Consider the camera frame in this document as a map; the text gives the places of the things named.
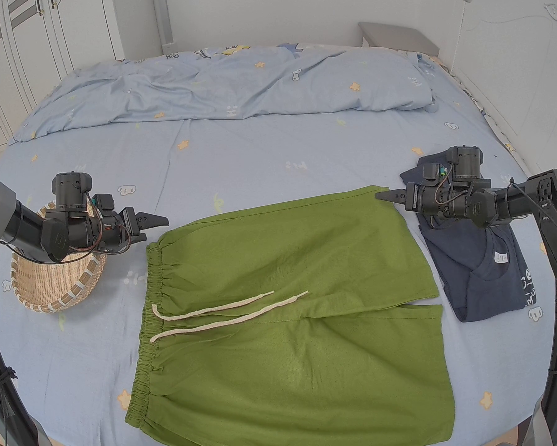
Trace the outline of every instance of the mattress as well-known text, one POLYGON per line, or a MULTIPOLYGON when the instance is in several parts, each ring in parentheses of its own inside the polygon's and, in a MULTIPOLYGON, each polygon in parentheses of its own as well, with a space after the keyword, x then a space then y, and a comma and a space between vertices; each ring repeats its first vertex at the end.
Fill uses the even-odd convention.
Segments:
MULTIPOLYGON (((169 218, 169 228, 146 232, 152 241, 215 213, 368 185, 401 188, 398 174, 420 155, 452 145, 480 146, 483 175, 494 187, 526 179, 470 97, 422 55, 394 60, 379 49, 323 45, 232 50, 74 72, 18 131, 0 158, 0 180, 37 210, 53 199, 57 173, 87 172, 92 193, 113 194, 117 210, 133 206, 169 218)), ((444 307, 456 404, 444 444, 484 444, 532 414, 547 377, 555 281, 536 223, 512 222, 537 290, 536 315, 523 309, 460 323, 416 216, 400 211, 440 290, 439 298, 420 302, 444 307)), ((11 253, 0 247, 0 349, 29 413, 65 446, 156 444, 124 422, 146 246, 110 256, 93 293, 60 314, 17 301, 11 253)))

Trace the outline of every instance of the folded t-shirt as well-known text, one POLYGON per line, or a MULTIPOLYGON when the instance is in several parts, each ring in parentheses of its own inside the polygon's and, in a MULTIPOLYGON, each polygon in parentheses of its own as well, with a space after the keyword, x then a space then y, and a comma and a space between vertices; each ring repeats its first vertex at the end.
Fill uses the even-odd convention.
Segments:
MULTIPOLYGON (((419 159, 400 175, 423 181, 425 164, 449 165, 446 153, 419 159)), ((510 225, 478 228, 469 219, 441 220, 417 214, 419 228, 461 322, 482 321, 537 302, 530 272, 510 225)))

